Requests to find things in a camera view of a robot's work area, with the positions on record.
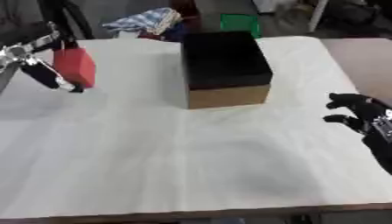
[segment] table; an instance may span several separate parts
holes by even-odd
[[[320,41],[258,43],[275,74],[263,105],[185,109],[179,44],[148,39],[81,41],[97,64],[84,94],[17,74],[0,97],[0,222],[391,208],[361,137],[321,119],[328,93],[356,90]]]

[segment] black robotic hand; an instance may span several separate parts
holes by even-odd
[[[346,107],[356,116],[328,115],[328,123],[343,123],[362,134],[362,142],[372,151],[382,168],[392,174],[392,109],[375,98],[361,94],[330,94],[329,109]]]

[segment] red block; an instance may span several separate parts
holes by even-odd
[[[83,48],[55,51],[53,66],[67,81],[78,82],[84,88],[95,84],[95,63]]]

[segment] table edge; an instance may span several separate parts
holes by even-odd
[[[228,209],[215,211],[191,211],[168,213],[127,213],[103,214],[83,216],[53,216],[42,218],[16,218],[0,219],[0,224],[53,224],[53,223],[124,223],[124,222],[172,222],[183,219],[224,218],[224,217],[249,217],[259,215],[292,215],[292,214],[317,214],[339,213],[371,210],[392,210],[391,203],[369,203],[352,205],[330,206],[295,206],[254,209]]]

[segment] blue cloth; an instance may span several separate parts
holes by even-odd
[[[188,33],[184,22],[175,24],[171,29],[165,31],[162,35],[164,40],[171,42],[182,42],[184,36]]]
[[[138,32],[141,30],[154,29],[172,11],[171,8],[148,10],[142,14],[120,18],[112,23],[103,24],[110,32]]]

